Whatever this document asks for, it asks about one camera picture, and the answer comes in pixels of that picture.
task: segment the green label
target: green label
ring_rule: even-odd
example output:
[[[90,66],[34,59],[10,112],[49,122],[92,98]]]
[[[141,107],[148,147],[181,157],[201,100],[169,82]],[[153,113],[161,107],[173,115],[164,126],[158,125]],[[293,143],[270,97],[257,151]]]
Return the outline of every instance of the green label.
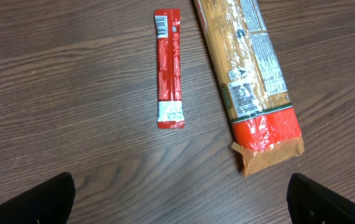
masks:
[[[275,108],[262,110],[262,111],[259,111],[259,112],[253,113],[253,114],[249,114],[247,116],[243,116],[243,117],[240,117],[240,118],[237,118],[237,119],[233,119],[232,123],[238,123],[238,122],[247,121],[249,119],[256,118],[257,116],[274,113],[274,112],[285,110],[285,109],[288,109],[288,108],[291,108],[291,107],[292,107],[292,104],[291,103],[287,103],[285,105],[276,106]]]
[[[220,88],[222,89],[222,96],[225,100],[225,105],[228,110],[232,109],[233,104],[229,97],[229,91],[227,90],[226,84],[221,84]]]

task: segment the dark wood surface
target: dark wood surface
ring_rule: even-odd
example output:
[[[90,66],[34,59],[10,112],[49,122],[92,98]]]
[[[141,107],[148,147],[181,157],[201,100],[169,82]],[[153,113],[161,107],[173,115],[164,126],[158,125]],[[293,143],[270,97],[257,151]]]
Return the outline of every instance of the dark wood surface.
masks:
[[[167,7],[182,14],[177,131],[156,126]],[[294,172],[355,202],[355,0],[260,7],[306,151],[244,179],[191,1],[0,0],[0,203],[63,171],[69,223],[289,223]]]

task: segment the pasta package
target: pasta package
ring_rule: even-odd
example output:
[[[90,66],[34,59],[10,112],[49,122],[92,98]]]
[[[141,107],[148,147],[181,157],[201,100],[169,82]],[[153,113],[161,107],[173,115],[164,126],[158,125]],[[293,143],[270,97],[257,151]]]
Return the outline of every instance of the pasta package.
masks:
[[[180,10],[158,9],[154,16],[157,29],[158,128],[183,128]]]
[[[256,0],[195,0],[244,176],[304,152],[282,70]]]

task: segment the spaghetti package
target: spaghetti package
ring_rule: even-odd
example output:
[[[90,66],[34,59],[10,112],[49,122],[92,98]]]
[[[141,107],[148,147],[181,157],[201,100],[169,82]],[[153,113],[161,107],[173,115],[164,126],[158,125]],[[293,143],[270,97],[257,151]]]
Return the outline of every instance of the spaghetti package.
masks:
[[[155,11],[157,28],[158,128],[184,127],[180,70],[180,11]]]
[[[244,176],[304,152],[301,129],[256,0],[195,0]]]

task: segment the white label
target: white label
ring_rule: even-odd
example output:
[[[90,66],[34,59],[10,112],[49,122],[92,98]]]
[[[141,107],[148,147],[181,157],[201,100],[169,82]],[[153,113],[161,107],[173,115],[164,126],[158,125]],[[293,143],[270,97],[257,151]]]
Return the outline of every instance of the white label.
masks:
[[[286,92],[283,72],[278,64],[269,35],[266,33],[252,34],[251,41],[268,95]]]
[[[241,7],[250,32],[266,31],[257,0],[241,0]]]
[[[157,38],[168,38],[168,16],[155,16]]]
[[[241,78],[246,75],[247,75],[247,71],[245,68],[238,68],[238,69],[229,71],[230,80],[234,80],[236,78]]]
[[[244,79],[229,83],[229,91],[239,118],[262,110],[258,100],[253,95],[250,83]]]
[[[182,101],[159,101],[158,122],[184,121]]]

